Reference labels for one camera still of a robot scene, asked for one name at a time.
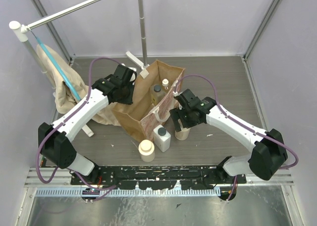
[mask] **paper bag handle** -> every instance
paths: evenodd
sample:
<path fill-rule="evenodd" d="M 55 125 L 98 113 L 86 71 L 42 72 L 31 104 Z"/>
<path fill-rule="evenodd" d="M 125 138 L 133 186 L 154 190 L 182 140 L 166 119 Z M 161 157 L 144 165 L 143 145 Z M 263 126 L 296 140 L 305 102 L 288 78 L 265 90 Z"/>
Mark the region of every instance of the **paper bag handle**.
<path fill-rule="evenodd" d="M 172 102 L 171 106 L 172 106 L 172 108 L 173 108 L 174 105 L 175 105 L 175 99 L 173 98 L 171 102 Z M 154 113 L 154 116 L 155 116 L 155 118 L 157 119 L 158 122 L 166 122 L 166 121 L 168 120 L 168 118 L 170 117 L 170 113 L 169 113 L 169 111 L 168 111 L 166 117 L 165 117 L 164 119 L 161 119 L 161 118 L 159 117 L 159 115 L 158 115 L 158 114 L 159 114 L 159 107 L 156 107 L 156 109 L 153 110 L 152 113 Z"/>

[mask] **white rod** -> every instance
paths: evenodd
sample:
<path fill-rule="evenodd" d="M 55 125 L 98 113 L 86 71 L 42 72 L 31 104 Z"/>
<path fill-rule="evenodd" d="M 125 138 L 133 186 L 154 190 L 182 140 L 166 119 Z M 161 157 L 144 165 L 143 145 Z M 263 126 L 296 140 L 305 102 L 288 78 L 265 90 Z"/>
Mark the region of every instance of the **white rod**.
<path fill-rule="evenodd" d="M 22 42 L 24 44 L 24 46 L 26 47 L 26 49 L 29 51 L 29 53 L 32 55 L 32 57 L 34 58 L 34 60 L 38 63 L 38 65 L 40 66 L 42 73 L 46 75 L 46 77 L 49 79 L 50 83 L 53 86 L 53 89 L 56 88 L 55 82 L 52 79 L 52 77 L 48 74 L 48 71 L 46 69 L 46 67 L 44 66 L 43 62 L 41 61 L 41 59 L 39 58 L 39 56 L 37 55 L 37 53 L 35 52 L 34 48 L 32 47 L 32 45 L 30 44 L 30 41 L 28 39 L 28 37 L 26 36 L 26 34 L 23 34 L 21 32 L 21 24 L 18 21 L 11 21 L 9 23 L 9 28 L 14 32 L 14 34 L 17 36 L 18 40 L 20 42 Z"/>
<path fill-rule="evenodd" d="M 37 27 L 39 27 L 39 26 L 41 26 L 41 25 L 43 25 L 43 24 L 46 24 L 46 23 L 51 22 L 51 21 L 53 21 L 53 20 L 55 20 L 55 19 L 58 19 L 58 18 L 60 18 L 60 17 L 63 17 L 63 16 L 65 16 L 65 15 L 67 15 L 67 14 L 70 14 L 70 13 L 72 13 L 72 12 L 74 12 L 74 11 L 77 11 L 77 10 L 79 10 L 79 9 L 81 9 L 81 8 L 84 8 L 84 7 L 86 7 L 86 6 L 89 6 L 90 4 L 96 3 L 96 2 L 98 2 L 98 1 L 100 1 L 100 0 L 87 0 L 87 1 L 84 1 L 84 2 L 82 2 L 82 3 L 79 3 L 79 4 L 77 4 L 77 5 L 72 6 L 72 7 L 70 7 L 70 8 L 67 8 L 67 9 L 62 10 L 62 11 L 60 11 L 60 12 L 57 12 L 57 13 L 55 13 L 55 14 L 46 16 L 46 17 L 44 17 L 44 18 L 42 18 L 42 19 L 40 19 L 40 20 L 38 20 L 38 21 L 35 21 L 35 22 L 33 22 L 33 23 L 27 25 L 26 28 L 27 28 L 27 29 L 37 28 Z"/>

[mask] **black bottle cap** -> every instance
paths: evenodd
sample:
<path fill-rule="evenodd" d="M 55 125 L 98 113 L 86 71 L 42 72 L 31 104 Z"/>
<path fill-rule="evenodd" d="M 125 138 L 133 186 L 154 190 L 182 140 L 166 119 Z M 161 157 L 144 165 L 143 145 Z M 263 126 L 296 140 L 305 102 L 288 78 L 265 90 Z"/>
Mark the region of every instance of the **black bottle cap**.
<path fill-rule="evenodd" d="M 160 85 L 155 85 L 155 86 L 154 86 L 154 91 L 155 91 L 155 92 L 160 92 L 160 91 L 161 91 Z"/>
<path fill-rule="evenodd" d="M 159 128 L 158 129 L 159 136 L 165 136 L 166 135 L 166 129 L 165 128 Z"/>

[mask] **metal rod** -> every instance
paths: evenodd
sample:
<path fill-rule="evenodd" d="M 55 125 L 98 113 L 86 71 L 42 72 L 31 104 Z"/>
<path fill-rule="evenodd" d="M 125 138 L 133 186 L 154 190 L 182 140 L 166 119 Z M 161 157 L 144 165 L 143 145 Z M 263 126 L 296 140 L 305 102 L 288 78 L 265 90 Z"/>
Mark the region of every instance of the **metal rod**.
<path fill-rule="evenodd" d="M 31 0 L 31 1 L 32 1 L 33 5 L 35 6 L 35 9 L 38 11 L 38 13 L 40 14 L 41 17 L 45 17 L 45 16 L 48 15 L 40 0 Z M 64 45 L 62 39 L 60 38 L 59 34 L 57 33 L 54 25 L 52 23 L 47 23 L 47 26 L 48 26 L 49 32 L 51 33 L 51 35 L 52 35 L 53 39 L 55 40 L 56 44 L 59 46 L 60 50 L 62 51 L 64 57 L 66 58 L 66 60 L 68 62 L 70 62 L 71 61 L 70 54 L 67 51 L 67 48 L 65 47 L 65 45 Z"/>
<path fill-rule="evenodd" d="M 26 47 L 26 49 L 29 51 L 29 53 L 33 56 L 33 58 L 35 59 L 35 61 L 39 64 L 42 73 L 46 75 L 46 77 L 48 78 L 48 80 L 50 81 L 51 85 L 53 86 L 53 88 L 56 88 L 55 82 L 52 79 L 52 77 L 50 75 L 48 75 L 48 71 L 46 70 L 46 67 L 44 66 L 44 64 L 42 63 L 42 61 L 40 60 L 39 56 L 37 55 L 37 53 L 35 52 L 34 48 L 32 47 L 32 45 L 30 44 L 30 41 L 27 40 L 25 42 L 23 42 L 24 46 Z"/>
<path fill-rule="evenodd" d="M 138 2 L 139 2 L 139 14 L 140 14 L 143 65 L 148 66 L 148 53 L 147 53 L 147 41 L 146 41 L 146 36 L 145 36 L 143 0 L 138 0 Z"/>
<path fill-rule="evenodd" d="M 248 60 L 251 52 L 253 51 L 255 45 L 257 44 L 261 34 L 263 33 L 264 29 L 266 28 L 268 22 L 271 20 L 274 12 L 276 11 L 276 8 L 278 7 L 278 5 L 280 4 L 281 0 L 273 0 L 271 5 L 269 6 L 258 30 L 256 31 L 256 34 L 254 35 L 245 55 L 244 55 L 244 59 Z"/>
<path fill-rule="evenodd" d="M 62 10 L 60 12 L 57 12 L 55 14 L 46 16 L 43 19 L 40 19 L 38 21 L 35 21 L 35 22 L 27 25 L 27 28 L 28 29 L 37 28 L 37 27 L 39 27 L 39 26 L 41 26 L 43 24 L 46 24 L 46 23 L 51 22 L 51 21 L 53 21 L 55 19 L 61 18 L 61 17 L 65 16 L 65 15 L 67 15 L 67 14 L 70 14 L 70 13 L 72 13 L 74 11 L 77 11 L 77 10 L 79 10 L 81 8 L 89 6 L 89 5 L 91 5 L 93 3 L 96 3 L 98 1 L 100 1 L 100 0 L 87 0 L 87 1 L 81 2 L 81 3 L 79 3 L 77 5 L 74 5 L 74 6 L 70 7 L 70 8 L 67 8 L 67 9 Z"/>

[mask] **white panel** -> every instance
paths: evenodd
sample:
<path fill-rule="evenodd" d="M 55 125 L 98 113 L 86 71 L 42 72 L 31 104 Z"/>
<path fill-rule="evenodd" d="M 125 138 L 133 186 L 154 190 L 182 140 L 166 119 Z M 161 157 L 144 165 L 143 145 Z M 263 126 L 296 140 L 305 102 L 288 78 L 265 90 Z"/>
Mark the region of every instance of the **white panel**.
<path fill-rule="evenodd" d="M 299 155 L 291 172 L 312 226 L 317 221 L 316 14 L 316 0 L 282 0 L 249 60 L 268 125 Z"/>
<path fill-rule="evenodd" d="M 9 22 L 36 20 L 30 0 L 0 0 L 0 225 L 12 226 L 18 216 L 29 168 L 35 165 L 37 129 L 49 121 L 54 99 L 49 81 L 9 29 Z M 57 50 L 46 27 L 43 42 Z M 30 41 L 35 39 L 28 34 Z"/>
<path fill-rule="evenodd" d="M 84 0 L 41 0 L 49 14 Z M 144 0 L 149 55 L 243 54 L 272 0 Z M 141 55 L 137 0 L 103 0 L 54 21 L 77 56 Z"/>

